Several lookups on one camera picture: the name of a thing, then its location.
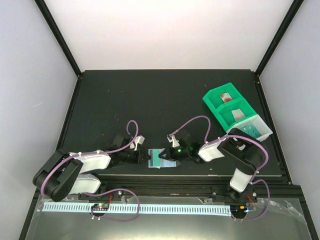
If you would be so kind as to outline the teal credit card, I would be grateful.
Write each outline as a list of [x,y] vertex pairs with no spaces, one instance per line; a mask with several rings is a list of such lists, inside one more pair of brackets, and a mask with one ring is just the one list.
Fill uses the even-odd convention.
[[241,131],[255,139],[262,136],[259,130],[253,124],[242,127]]
[[152,148],[148,150],[148,155],[150,159],[148,160],[148,168],[161,168],[162,159],[159,154],[163,151],[162,148]]

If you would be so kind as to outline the black card holder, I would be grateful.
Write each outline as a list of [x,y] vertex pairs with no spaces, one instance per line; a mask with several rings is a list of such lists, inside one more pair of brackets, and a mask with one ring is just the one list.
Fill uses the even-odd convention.
[[163,161],[161,163],[161,168],[176,168],[179,167],[181,165],[180,161],[178,160],[172,160],[172,161]]

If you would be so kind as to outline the white card black stripe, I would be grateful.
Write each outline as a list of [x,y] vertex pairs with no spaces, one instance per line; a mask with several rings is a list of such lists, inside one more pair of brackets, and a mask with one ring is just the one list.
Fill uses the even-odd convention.
[[237,122],[237,121],[240,121],[241,119],[245,118],[245,114],[242,112],[241,109],[235,109],[235,110],[232,110],[231,111],[232,115],[233,115],[233,118],[234,120]]

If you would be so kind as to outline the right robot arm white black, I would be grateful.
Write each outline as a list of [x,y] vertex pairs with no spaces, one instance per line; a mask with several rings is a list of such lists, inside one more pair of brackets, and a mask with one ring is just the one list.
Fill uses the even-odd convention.
[[219,198],[231,203],[244,201],[248,185],[269,160],[261,143],[238,128],[211,142],[199,143],[185,130],[169,135],[168,141],[168,147],[153,151],[153,162],[159,159],[165,165],[177,165],[184,160],[209,163],[226,158],[233,161],[235,170],[229,184],[221,190],[214,190]]

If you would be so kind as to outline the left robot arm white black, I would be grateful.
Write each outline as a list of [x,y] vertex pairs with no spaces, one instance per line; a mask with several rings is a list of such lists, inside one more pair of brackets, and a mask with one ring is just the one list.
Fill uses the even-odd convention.
[[108,188],[94,171],[149,160],[148,151],[141,147],[144,141],[142,135],[134,140],[117,135],[106,151],[75,153],[58,149],[34,175],[32,183],[54,202],[82,193],[101,200],[107,195]]

